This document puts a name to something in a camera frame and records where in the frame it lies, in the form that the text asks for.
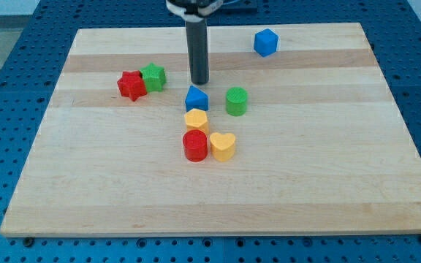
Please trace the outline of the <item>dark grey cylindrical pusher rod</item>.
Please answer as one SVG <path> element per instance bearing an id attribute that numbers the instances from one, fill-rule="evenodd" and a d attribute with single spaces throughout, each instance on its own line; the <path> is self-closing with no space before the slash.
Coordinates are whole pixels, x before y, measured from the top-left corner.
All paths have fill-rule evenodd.
<path id="1" fill-rule="evenodd" d="M 207 20 L 186 22 L 185 27 L 191 81 L 204 85 L 209 81 Z"/>

